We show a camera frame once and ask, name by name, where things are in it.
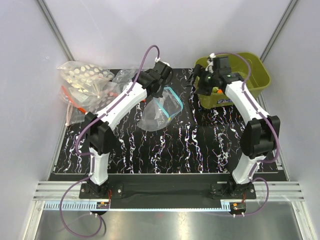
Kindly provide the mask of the clear blue-zipper bag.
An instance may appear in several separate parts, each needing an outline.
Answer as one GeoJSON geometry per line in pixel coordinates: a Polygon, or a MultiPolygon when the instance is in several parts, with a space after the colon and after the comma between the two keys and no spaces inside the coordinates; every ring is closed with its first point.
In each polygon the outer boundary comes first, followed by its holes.
{"type": "Polygon", "coordinates": [[[167,127],[182,112],[184,105],[174,90],[166,86],[162,97],[154,97],[144,108],[137,126],[148,132],[167,127]]]}

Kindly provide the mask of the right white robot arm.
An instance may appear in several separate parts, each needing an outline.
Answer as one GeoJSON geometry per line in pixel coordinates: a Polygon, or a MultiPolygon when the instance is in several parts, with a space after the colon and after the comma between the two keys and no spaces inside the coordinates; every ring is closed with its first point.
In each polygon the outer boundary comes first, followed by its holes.
{"type": "Polygon", "coordinates": [[[219,88],[233,102],[245,122],[245,129],[240,138],[242,151],[236,168],[232,171],[222,194],[239,198],[250,189],[253,175],[260,164],[270,164],[276,161],[267,156],[272,151],[279,150],[280,118],[265,111],[250,93],[246,80],[230,67],[209,64],[203,67],[194,66],[192,80],[198,80],[197,91],[208,93],[214,87],[219,88]]]}

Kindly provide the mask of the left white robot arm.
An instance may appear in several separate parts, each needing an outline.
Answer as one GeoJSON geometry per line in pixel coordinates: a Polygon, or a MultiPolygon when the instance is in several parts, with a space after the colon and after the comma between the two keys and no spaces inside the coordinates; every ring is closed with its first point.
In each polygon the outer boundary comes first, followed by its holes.
{"type": "Polygon", "coordinates": [[[123,117],[149,96],[159,97],[173,77],[173,69],[148,69],[139,71],[127,87],[107,107],[94,114],[85,115],[85,127],[80,132],[75,151],[79,156],[89,156],[89,173],[80,180],[86,188],[80,194],[103,198],[111,193],[108,165],[111,152],[119,142],[114,130],[123,117]]]}

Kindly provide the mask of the bag of white discs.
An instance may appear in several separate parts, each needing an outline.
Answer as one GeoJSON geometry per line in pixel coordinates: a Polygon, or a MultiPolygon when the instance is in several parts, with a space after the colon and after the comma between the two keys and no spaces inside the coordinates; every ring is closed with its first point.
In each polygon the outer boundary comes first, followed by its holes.
{"type": "Polygon", "coordinates": [[[105,85],[114,78],[107,68],[80,61],[68,61],[57,68],[60,76],[79,92],[100,96],[105,85]]]}

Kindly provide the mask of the clear orange-zipper bag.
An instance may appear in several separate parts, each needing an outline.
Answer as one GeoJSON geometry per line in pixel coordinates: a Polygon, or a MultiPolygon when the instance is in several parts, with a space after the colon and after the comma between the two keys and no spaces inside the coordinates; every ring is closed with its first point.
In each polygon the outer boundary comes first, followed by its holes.
{"type": "Polygon", "coordinates": [[[105,85],[102,96],[92,106],[88,107],[87,111],[96,114],[107,107],[133,81],[137,72],[138,69],[133,68],[121,69],[114,79],[105,85]]]}

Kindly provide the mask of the clear red-zipper bag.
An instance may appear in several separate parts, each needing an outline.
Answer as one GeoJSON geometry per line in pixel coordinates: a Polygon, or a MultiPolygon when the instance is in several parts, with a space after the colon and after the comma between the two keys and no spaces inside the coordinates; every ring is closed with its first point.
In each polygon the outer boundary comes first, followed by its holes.
{"type": "Polygon", "coordinates": [[[72,107],[77,108],[83,114],[88,112],[85,105],[89,96],[83,93],[81,89],[62,85],[60,87],[60,94],[62,100],[68,104],[71,104],[72,107]]]}

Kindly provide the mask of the olive green plastic bin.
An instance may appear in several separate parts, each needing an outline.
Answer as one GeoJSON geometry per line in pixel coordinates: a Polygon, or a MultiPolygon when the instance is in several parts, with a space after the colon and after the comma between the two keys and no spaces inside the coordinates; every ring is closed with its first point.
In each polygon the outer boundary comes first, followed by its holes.
{"type": "MultiPolygon", "coordinates": [[[[271,83],[271,78],[261,62],[260,58],[250,52],[240,53],[217,53],[216,57],[229,58],[231,67],[231,73],[226,74],[235,77],[241,77],[246,80],[246,87],[252,96],[256,99],[260,93],[267,88],[271,83]]],[[[195,64],[203,66],[203,72],[213,70],[213,59],[210,56],[199,58],[195,64]]],[[[200,105],[205,109],[212,109],[216,107],[224,107],[233,105],[233,101],[228,98],[224,93],[217,94],[213,93],[210,96],[198,95],[200,105]]]]}

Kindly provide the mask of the black marble pattern mat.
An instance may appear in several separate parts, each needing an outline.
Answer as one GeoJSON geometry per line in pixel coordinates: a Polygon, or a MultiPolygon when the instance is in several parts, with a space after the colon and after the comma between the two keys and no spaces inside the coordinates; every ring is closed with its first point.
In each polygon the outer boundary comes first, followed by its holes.
{"type": "Polygon", "coordinates": [[[139,103],[116,126],[119,141],[110,154],[110,174],[226,173],[240,157],[240,138],[245,129],[235,106],[204,109],[187,86],[191,70],[174,70],[170,87],[183,103],[183,110],[167,127],[144,131],[141,120],[145,102],[139,103]]]}

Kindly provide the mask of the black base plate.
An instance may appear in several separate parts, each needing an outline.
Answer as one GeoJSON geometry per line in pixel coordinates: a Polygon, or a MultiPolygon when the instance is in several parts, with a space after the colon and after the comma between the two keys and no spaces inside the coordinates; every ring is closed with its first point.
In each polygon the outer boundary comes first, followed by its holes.
{"type": "Polygon", "coordinates": [[[213,209],[221,200],[257,198],[252,184],[245,193],[231,193],[228,173],[110,174],[106,183],[92,187],[83,183],[79,198],[110,200],[113,210],[213,209]]]}

